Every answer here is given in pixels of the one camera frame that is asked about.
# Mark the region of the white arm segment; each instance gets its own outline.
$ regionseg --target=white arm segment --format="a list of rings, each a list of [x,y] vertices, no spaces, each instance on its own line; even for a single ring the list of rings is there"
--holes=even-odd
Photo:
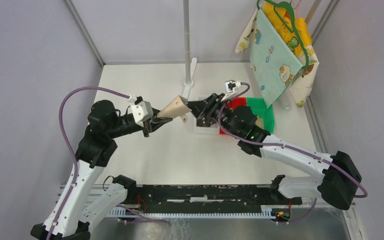
[[[288,145],[303,150],[329,162],[332,162],[331,154],[315,152],[290,144],[273,134],[266,136],[263,143],[278,143],[283,146],[263,146],[260,148],[262,157],[277,160],[310,175],[304,177],[284,177],[278,188],[283,196],[289,199],[295,197],[321,197],[321,193],[317,190],[317,187],[322,184],[323,178],[325,177],[322,171],[328,169],[329,165],[285,146]]]
[[[95,166],[94,168],[89,167],[89,163],[79,160],[78,161],[78,177],[77,183],[73,188],[67,202],[65,203],[64,208],[59,215],[58,224],[54,227],[52,234],[57,235],[61,233],[63,237],[70,236],[76,233],[76,229],[78,227],[79,218],[82,213],[82,208],[85,205],[86,199],[89,196],[89,193],[98,179],[99,175],[101,175],[104,170],[103,167]],[[59,198],[55,208],[52,213],[43,223],[46,225],[46,231],[49,231],[51,225],[53,224],[53,220],[55,215],[57,214],[58,208],[67,194],[69,187],[71,186],[71,182],[73,180],[74,168],[71,171],[70,178],[65,185],[65,188],[62,192],[61,197]]]
[[[90,206],[81,212],[80,222],[89,222],[89,233],[108,215],[108,213],[126,200],[127,189],[118,183],[112,183],[109,188],[99,196]]]

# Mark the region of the gray wall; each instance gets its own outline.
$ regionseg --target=gray wall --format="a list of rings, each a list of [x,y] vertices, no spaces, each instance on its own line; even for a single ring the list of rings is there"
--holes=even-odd
[[[0,0],[0,239],[30,239],[71,170],[58,110],[100,67],[61,0]],[[93,92],[65,109],[69,139],[86,125]]]
[[[184,61],[181,0],[73,0],[104,62]],[[296,6],[299,0],[293,0]],[[314,0],[301,2],[305,17]],[[316,27],[330,0],[321,0],[309,29]],[[203,61],[249,61],[235,48],[257,0],[190,0],[191,56]]]
[[[328,147],[351,155],[368,190],[356,200],[367,239],[384,239],[384,1],[339,1],[314,48]]]

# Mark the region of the green plastic container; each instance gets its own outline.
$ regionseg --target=green plastic container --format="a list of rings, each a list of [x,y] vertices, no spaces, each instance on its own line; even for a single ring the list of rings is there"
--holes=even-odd
[[[275,116],[273,114],[273,106],[266,107],[266,102],[262,98],[247,97],[246,105],[249,106],[254,115],[259,116],[263,120],[264,129],[273,133],[275,129]]]

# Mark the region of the green hanger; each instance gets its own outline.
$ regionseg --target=green hanger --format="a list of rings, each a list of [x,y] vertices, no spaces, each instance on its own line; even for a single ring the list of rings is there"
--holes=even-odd
[[[298,40],[299,45],[301,45],[302,50],[304,51],[305,55],[305,65],[301,68],[302,70],[305,70],[309,67],[309,54],[307,53],[307,49],[304,47],[304,43],[301,40],[300,35],[298,34],[297,28],[295,27],[295,14],[294,9],[292,8],[291,4],[286,1],[282,1],[279,3],[273,2],[272,0],[264,0],[268,2],[269,4],[273,5],[273,10],[276,13],[277,17],[282,21],[283,25],[289,30],[290,33],[295,33],[296,38]],[[284,8],[289,13],[290,16],[290,23],[292,25],[292,29],[286,24],[285,20],[279,15],[276,8]],[[257,9],[260,10],[260,0],[257,1]]]

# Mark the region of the gray floor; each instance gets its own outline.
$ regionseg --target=gray floor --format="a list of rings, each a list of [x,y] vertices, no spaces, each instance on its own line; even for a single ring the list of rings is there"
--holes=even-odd
[[[307,209],[293,209],[292,219]],[[124,226],[105,218],[92,240],[349,240],[342,211],[316,209],[304,221],[276,226],[267,219],[170,219]]]

